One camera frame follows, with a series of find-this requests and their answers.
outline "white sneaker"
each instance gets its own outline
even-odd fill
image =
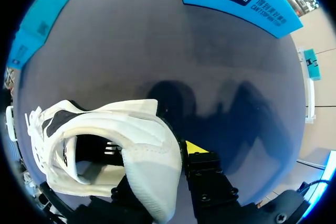
[[[56,192],[111,196],[126,174],[130,187],[160,223],[176,205],[182,161],[177,140],[156,116],[156,100],[134,100],[83,111],[61,101],[29,116],[35,162]],[[80,172],[78,161],[89,161]]]

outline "black cable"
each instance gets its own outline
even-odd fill
[[[318,184],[318,183],[326,183],[327,185],[330,184],[330,181],[329,180],[325,180],[325,179],[319,179],[319,180],[316,180],[316,181],[313,181],[311,183],[309,183],[308,185],[306,185],[304,188],[302,189],[298,189],[297,192],[302,194],[304,193],[307,189],[309,189],[309,187],[311,187],[312,185],[315,185],[315,184]]]

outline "shoe tongue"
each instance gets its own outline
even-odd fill
[[[62,147],[58,149],[57,152],[57,162],[63,168],[63,170],[74,180],[77,182],[89,185],[90,181],[83,178],[82,176],[78,176],[77,168],[76,168],[76,144],[77,137],[73,136],[67,139],[64,139],[61,142]]]

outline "gray table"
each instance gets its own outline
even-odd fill
[[[45,177],[31,153],[24,113],[63,99],[86,109],[158,99],[177,135],[219,153],[241,204],[261,200],[291,170],[305,124],[291,37],[276,39],[182,0],[70,0],[16,85],[18,141],[37,183]],[[71,207],[88,202],[61,198]],[[184,178],[177,206],[173,221],[192,219]]]

